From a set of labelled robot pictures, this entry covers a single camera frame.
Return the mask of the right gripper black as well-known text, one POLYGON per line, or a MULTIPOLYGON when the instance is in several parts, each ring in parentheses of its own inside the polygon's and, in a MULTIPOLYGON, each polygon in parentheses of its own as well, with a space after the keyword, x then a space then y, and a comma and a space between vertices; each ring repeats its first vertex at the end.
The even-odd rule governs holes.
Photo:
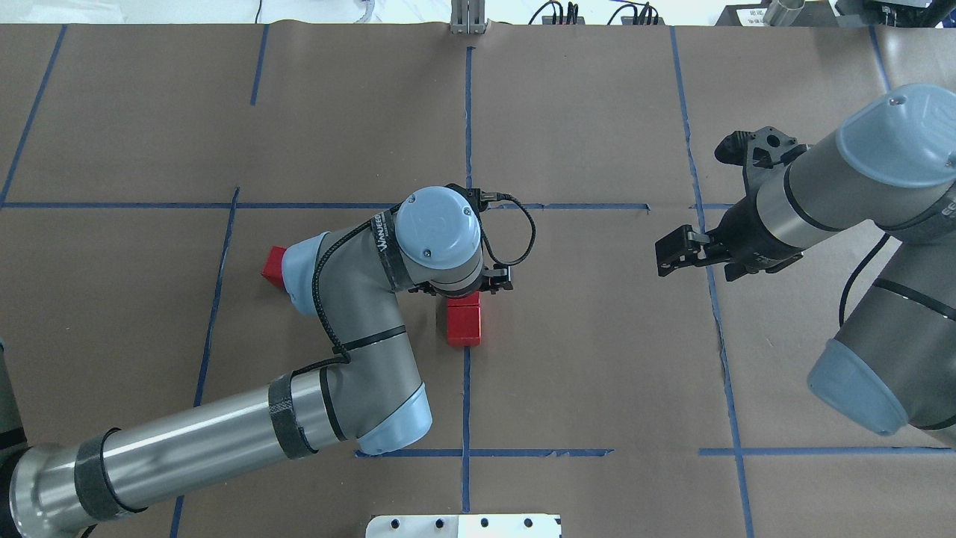
POLYGON ((727 210, 716 228, 708 234, 683 224, 655 243, 657 275, 665 278, 683 267, 708 265, 703 249, 710 236, 726 255, 724 278, 727 282, 748 273, 777 273, 803 256, 802 250, 779 241, 761 221, 752 198, 744 198, 727 210))

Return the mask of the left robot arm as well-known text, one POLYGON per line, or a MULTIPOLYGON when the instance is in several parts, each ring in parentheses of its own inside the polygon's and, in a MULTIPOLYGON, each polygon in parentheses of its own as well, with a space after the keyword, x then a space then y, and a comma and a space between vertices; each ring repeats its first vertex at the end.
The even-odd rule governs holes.
MULTIPOLYGON (((2 338, 35 443, 72 447, 260 389, 324 358, 315 319, 259 276, 272 243, 354 223, 371 208, 5 208, 2 338)), ((463 510, 464 351, 439 304, 403 297, 436 425, 415 457, 324 455, 243 474, 185 498, 181 537, 362 536, 372 516, 463 510)))

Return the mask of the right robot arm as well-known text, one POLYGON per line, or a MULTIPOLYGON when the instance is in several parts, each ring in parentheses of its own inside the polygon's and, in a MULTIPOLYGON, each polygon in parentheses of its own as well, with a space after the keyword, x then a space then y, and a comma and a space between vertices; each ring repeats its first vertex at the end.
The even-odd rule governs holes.
POLYGON ((731 132, 715 159, 745 194, 716 227, 655 246, 660 276, 721 265, 727 282, 778 273, 864 222, 881 231, 839 300, 839 330, 807 377, 834 411, 879 436, 905 427, 954 447, 954 92, 890 90, 814 144, 775 127, 731 132))

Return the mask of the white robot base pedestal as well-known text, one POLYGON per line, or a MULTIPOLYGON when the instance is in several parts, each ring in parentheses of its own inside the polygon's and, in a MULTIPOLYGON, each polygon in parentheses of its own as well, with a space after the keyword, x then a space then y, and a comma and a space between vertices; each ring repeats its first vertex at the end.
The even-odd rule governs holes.
POLYGON ((375 516, 366 537, 562 537, 559 515, 546 513, 375 516))

